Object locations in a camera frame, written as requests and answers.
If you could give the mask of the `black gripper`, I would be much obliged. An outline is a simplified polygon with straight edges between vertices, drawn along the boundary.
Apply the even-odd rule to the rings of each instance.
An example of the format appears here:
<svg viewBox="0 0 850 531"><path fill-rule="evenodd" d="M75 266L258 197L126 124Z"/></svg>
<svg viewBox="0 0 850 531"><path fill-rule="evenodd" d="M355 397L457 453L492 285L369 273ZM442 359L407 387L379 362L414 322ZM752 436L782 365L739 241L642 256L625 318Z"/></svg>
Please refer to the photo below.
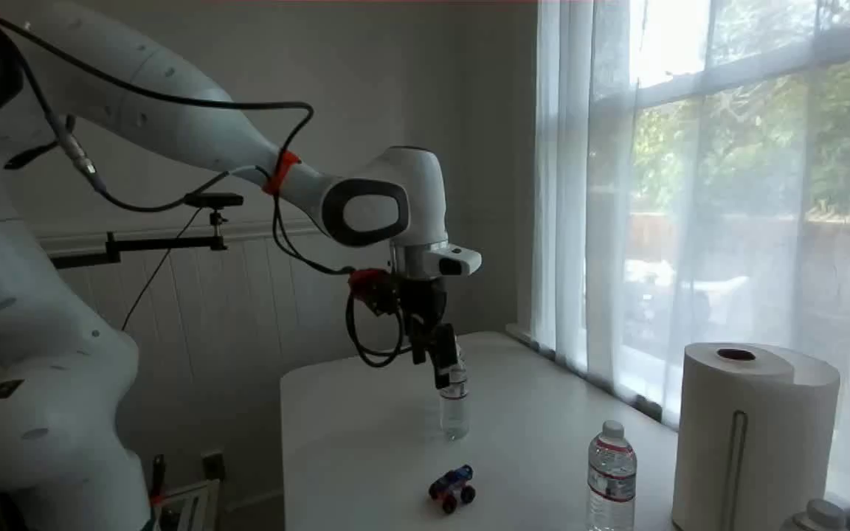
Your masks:
<svg viewBox="0 0 850 531"><path fill-rule="evenodd" d="M402 298L402 328L411 340L414 359L433 365L433 388L447 388L447 383L451 387L464 383L464 365L454 349L454 328L447 318L447 282L402 281L398 298Z"/></svg>

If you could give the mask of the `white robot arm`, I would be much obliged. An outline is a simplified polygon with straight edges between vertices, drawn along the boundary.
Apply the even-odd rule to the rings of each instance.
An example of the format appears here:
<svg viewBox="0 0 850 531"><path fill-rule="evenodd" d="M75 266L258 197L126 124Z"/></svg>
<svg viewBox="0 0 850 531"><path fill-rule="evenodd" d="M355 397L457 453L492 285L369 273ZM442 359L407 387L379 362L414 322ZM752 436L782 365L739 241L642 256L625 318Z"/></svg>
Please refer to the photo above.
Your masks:
<svg viewBox="0 0 850 531"><path fill-rule="evenodd" d="M383 241L414 352L428 356L451 340L442 281L479 272L482 256L450 238L433 151L394 145L357 178L318 172L153 37L72 0L0 0L0 495L19 501L29 531L153 527L141 459L116 430L138 346L62 281L4 185L50 147L94 178L75 117L218 180L247 180L339 244Z"/></svg>

